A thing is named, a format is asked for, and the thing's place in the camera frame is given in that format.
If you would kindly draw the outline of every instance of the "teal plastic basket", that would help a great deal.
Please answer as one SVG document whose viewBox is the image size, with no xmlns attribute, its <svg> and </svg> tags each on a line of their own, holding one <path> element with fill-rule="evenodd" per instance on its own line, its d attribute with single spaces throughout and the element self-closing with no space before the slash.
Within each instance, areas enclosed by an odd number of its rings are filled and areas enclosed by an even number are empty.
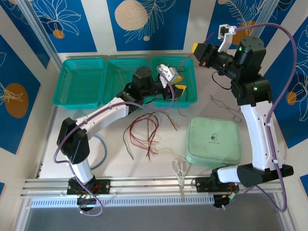
<svg viewBox="0 0 308 231">
<path fill-rule="evenodd" d="M 63 62 L 53 104 L 66 109 L 100 106 L 104 59 L 70 59 Z"/>
<path fill-rule="evenodd" d="M 151 69 L 153 72 L 153 78 L 156 79 L 158 76 L 157 67 L 160 64 L 169 65 L 174 67 L 179 71 L 180 65 L 185 60 L 185 57 L 169 57 L 169 56 L 159 56 L 153 57 L 151 60 Z M 188 107 L 190 104 L 197 102 L 197 85 L 196 77 L 194 73 L 193 60 L 189 58 L 183 65 L 181 69 L 181 75 L 185 77 L 184 84 L 187 86 L 187 90 L 178 99 L 179 107 Z M 167 107 L 170 101 L 164 101 L 163 97 L 158 97 L 158 100 L 154 101 L 157 107 Z"/>
<path fill-rule="evenodd" d="M 101 104 L 109 103 L 120 93 L 141 66 L 149 66 L 146 59 L 112 59 L 107 61 L 103 80 Z"/>
</svg>

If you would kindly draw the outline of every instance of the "purple cable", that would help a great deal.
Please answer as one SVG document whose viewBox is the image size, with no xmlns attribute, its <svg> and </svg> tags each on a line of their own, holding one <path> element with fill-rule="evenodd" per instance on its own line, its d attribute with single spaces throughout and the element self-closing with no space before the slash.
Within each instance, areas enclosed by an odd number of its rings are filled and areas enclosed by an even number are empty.
<svg viewBox="0 0 308 231">
<path fill-rule="evenodd" d="M 168 84 L 168 86 L 169 86 L 169 88 L 170 88 L 170 90 L 171 90 L 172 101 L 171 101 L 171 103 L 170 103 L 167 107 L 162 108 L 162 109 L 152 109 L 152 108 L 144 107 L 144 106 L 142 106 L 142 105 L 140 105 L 140 104 L 137 104 L 137 103 L 134 103 L 134 102 L 121 102 L 121 103 L 115 103 L 115 104 L 110 105 L 109 107 L 103 108 L 102 110 L 100 110 L 100 111 L 98 111 L 97 113 L 93 114 L 92 116 L 88 117 L 86 121 L 82 121 L 82 122 L 81 122 L 80 124 L 78 124 L 75 128 L 73 128 L 73 129 L 63 138 L 63 140 L 59 143 L 59 146 L 58 146 L 57 150 L 55 151 L 55 153 L 54 153 L 54 155 L 53 155 L 53 161 L 54 161 L 56 164 L 68 163 L 68 164 L 69 164 L 69 167 L 70 167 L 70 169 L 71 169 L 71 171 L 72 171 L 72 173 L 73 173 L 73 175 L 74 175 L 74 178 L 76 179 L 76 181 L 80 184 L 80 186 L 81 186 L 84 190 L 86 190 L 91 196 L 93 196 L 93 197 L 98 201 L 98 203 L 99 203 L 100 206 L 101 206 L 101 210 L 100 210 L 100 212 L 97 213 L 97 214 L 89 214 L 89 213 L 85 213 L 85 212 L 83 212 L 83 211 L 80 210 L 80 212 L 81 212 L 82 214 L 84 214 L 84 215 L 86 215 L 86 216 L 90 216 L 90 217 L 99 216 L 99 215 L 102 214 L 102 212 L 103 212 L 103 204 L 102 204 L 101 201 L 94 195 L 94 193 L 92 193 L 89 189 L 87 189 L 87 188 L 83 185 L 83 183 L 81 182 L 81 180 L 76 176 L 76 174 L 75 174 L 75 172 L 74 172 L 74 170 L 73 170 L 73 168 L 72 168 L 72 166 L 71 166 L 71 163 L 70 163 L 68 160 L 61 160 L 61 161 L 58 161 L 58 160 L 57 160 L 57 156 L 58 156 L 59 151 L 61 150 L 62 146 L 63 146 L 64 143 L 67 141 L 67 139 L 68 139 L 78 128 L 80 128 L 80 127 L 81 127 L 82 125 L 84 125 L 86 122 L 92 120 L 94 117 L 98 116 L 99 114 L 101 114 L 101 113 L 103 113 L 103 112 L 105 112 L 105 111 L 107 111 L 107 110 L 109 110 L 109 109 L 111 109 L 111 108 L 113 108 L 113 107 L 120 106 L 120 105 L 124 105 L 124 104 L 130 104 L 130 105 L 134 105 L 134 106 L 140 107 L 140 108 L 142 108 L 142 109 L 144 109 L 144 110 L 152 111 L 152 112 L 163 112 L 163 111 L 169 109 L 169 108 L 172 106 L 172 104 L 174 103 L 175 94 L 174 94 L 174 90 L 173 90 L 173 88 L 172 88 L 171 83 L 168 81 L 168 79 L 165 77 L 165 75 L 159 70 L 159 67 L 160 67 L 160 66 L 157 67 L 158 73 L 165 79 L 165 81 L 167 82 L 167 84 Z"/>
<path fill-rule="evenodd" d="M 291 81 L 292 81 L 292 78 L 293 78 L 293 75 L 295 73 L 295 68 L 296 68 L 296 60 L 297 60 L 297 51 L 296 51 L 296 43 L 294 41 L 294 38 L 292 37 L 292 35 L 290 34 L 290 32 L 285 29 L 284 27 L 282 27 L 281 25 L 278 25 L 276 23 L 260 23 L 260 24 L 254 24 L 254 25 L 251 25 L 251 26 L 245 26 L 245 27 L 239 27 L 239 28 L 236 28 L 235 31 L 241 31 L 241 30 L 247 30 L 247 29 L 251 29 L 251 28 L 254 28 L 254 27 L 258 27 L 258 26 L 273 26 L 273 27 L 276 27 L 280 30 L 282 30 L 290 39 L 290 42 L 292 44 L 292 48 L 293 48 L 293 65 L 292 65 L 292 71 L 291 71 L 291 74 L 290 74 L 290 77 L 287 81 L 287 83 L 285 84 L 283 90 L 281 91 L 280 95 L 278 96 L 277 100 L 275 101 L 275 103 L 273 104 L 273 106 L 271 107 L 271 109 L 269 110 L 269 114 L 266 118 L 266 123 L 269 124 L 270 123 L 270 118 L 277 106 L 277 104 L 279 103 L 279 101 L 281 100 L 281 98 L 283 97 L 283 95 L 285 94 L 285 92 L 287 91 L 288 89 L 288 86 L 290 85 Z M 267 133 L 268 133 L 268 137 L 269 137 L 269 145 L 270 145 L 270 148 L 271 148 L 271 151 L 272 151 L 272 155 L 273 155 L 273 160 L 274 161 L 277 161 L 277 155 L 276 155 L 276 150 L 275 150 L 275 145 L 274 145 L 274 140 L 273 140 L 273 135 L 271 133 L 271 130 L 270 130 L 270 126 L 267 125 L 266 126 L 266 130 L 267 130 Z M 278 173 L 278 177 L 279 177 L 279 180 L 280 180 L 280 184 L 281 184 L 281 188 L 282 188 L 282 197 L 283 197 L 283 207 L 282 208 L 279 208 L 276 203 L 271 199 L 271 197 L 263 190 L 261 189 L 258 185 L 256 185 L 257 188 L 259 188 L 265 195 L 266 197 L 274 204 L 274 206 L 278 209 L 278 211 L 280 212 L 285 212 L 287 210 L 287 195 L 286 195 L 286 191 L 285 191 L 285 186 L 284 186 L 284 182 L 283 182 L 283 178 L 282 178 L 282 174 L 281 174 L 281 171 L 280 171 L 280 168 L 279 168 L 279 165 L 278 163 L 274 163 L 275 167 L 276 167 L 276 170 L 277 170 L 277 173 Z M 253 187 L 250 187 L 248 190 L 246 190 L 242 195 L 246 194 L 247 192 L 249 192 L 251 189 L 253 189 Z"/>
</svg>

